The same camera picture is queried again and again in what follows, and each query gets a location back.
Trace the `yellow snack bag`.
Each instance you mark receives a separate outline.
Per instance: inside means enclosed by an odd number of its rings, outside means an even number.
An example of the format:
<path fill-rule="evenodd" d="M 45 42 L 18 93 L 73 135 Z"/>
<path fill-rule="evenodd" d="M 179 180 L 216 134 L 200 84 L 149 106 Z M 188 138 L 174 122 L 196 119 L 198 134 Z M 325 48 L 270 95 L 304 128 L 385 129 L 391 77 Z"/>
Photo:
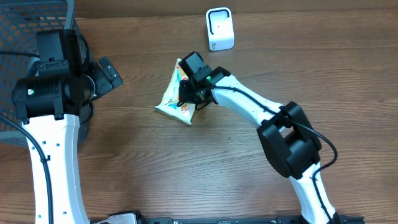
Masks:
<path fill-rule="evenodd" d="M 166 91 L 163 94 L 159 105 L 155 106 L 155 110 L 175 118 L 187 125 L 192 124 L 192 117 L 195 112 L 195 105 L 193 103 L 184 103 L 178 106 L 179 102 L 179 87 L 181 80 L 188 80 L 188 76 L 181 69 L 178 64 L 182 59 L 176 60 L 172 77 L 169 81 Z"/>

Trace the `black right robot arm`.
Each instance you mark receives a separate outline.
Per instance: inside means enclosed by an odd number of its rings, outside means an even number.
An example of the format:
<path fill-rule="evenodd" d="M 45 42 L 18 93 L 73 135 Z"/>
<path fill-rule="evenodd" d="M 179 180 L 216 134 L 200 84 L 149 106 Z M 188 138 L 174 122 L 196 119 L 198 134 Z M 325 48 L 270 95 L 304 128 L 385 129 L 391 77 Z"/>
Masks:
<path fill-rule="evenodd" d="M 245 87 L 222 67 L 211 68 L 198 52 L 179 61 L 187 75 L 180 81 L 179 102 L 201 110 L 210 103 L 229 108 L 254 125 L 269 164 L 292 184 L 304 223 L 336 223 L 320 172 L 331 164 L 320 163 L 322 141 L 329 140 L 312 128 L 303 109 L 268 100 Z"/>

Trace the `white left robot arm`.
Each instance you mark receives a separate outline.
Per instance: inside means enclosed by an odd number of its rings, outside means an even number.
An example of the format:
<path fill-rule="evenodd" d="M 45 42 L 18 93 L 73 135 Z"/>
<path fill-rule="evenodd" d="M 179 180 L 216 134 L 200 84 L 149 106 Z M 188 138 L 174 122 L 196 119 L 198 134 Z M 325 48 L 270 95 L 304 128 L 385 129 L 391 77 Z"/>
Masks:
<path fill-rule="evenodd" d="M 77 147 L 80 127 L 93 113 L 80 113 L 123 84 L 106 57 L 82 57 L 79 41 L 84 37 L 71 29 L 38 32 L 37 73 L 18 80 L 12 91 L 18 128 L 30 148 L 36 223 L 90 222 Z"/>

